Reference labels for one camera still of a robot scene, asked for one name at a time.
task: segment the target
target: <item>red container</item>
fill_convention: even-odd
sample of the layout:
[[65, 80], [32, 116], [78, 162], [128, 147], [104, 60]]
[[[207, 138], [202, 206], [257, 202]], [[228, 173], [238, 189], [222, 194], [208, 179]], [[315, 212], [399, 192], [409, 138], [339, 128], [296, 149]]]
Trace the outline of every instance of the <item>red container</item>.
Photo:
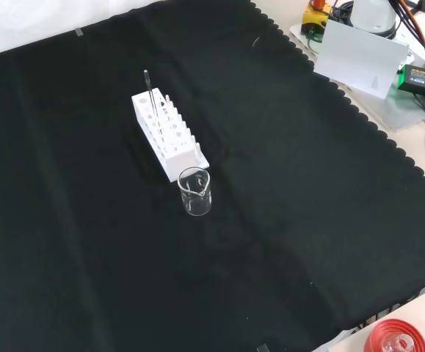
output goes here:
[[364, 352], [383, 352], [384, 341], [395, 334], [410, 335], [415, 343], [413, 352], [425, 352], [425, 341], [417, 328], [398, 319], [387, 319], [378, 323], [366, 340]]

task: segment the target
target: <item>black tablecloth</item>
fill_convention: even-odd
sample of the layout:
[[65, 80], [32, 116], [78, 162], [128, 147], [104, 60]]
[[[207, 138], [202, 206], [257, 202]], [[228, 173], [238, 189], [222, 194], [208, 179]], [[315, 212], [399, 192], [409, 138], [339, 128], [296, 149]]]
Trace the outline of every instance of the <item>black tablecloth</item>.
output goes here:
[[[0, 351], [310, 351], [425, 285], [422, 171], [248, 1], [82, 30], [0, 54]], [[204, 217], [137, 126], [144, 69]]]

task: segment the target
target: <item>white test tube rack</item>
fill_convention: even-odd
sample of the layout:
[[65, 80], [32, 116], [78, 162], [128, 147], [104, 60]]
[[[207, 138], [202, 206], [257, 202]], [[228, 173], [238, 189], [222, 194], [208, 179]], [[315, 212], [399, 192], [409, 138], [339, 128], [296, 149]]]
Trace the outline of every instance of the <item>white test tube rack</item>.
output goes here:
[[153, 89], [158, 117], [147, 92], [132, 97], [137, 122], [156, 154], [170, 182], [175, 182], [180, 173], [189, 167], [206, 169], [209, 163], [201, 152], [195, 136], [187, 128], [173, 102]]

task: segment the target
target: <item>white paper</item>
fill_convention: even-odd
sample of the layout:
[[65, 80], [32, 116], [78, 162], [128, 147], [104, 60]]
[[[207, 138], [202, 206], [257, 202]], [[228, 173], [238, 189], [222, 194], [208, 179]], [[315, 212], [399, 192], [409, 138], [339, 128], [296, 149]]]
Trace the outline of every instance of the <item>white paper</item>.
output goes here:
[[315, 72], [385, 99], [408, 46], [328, 21]]

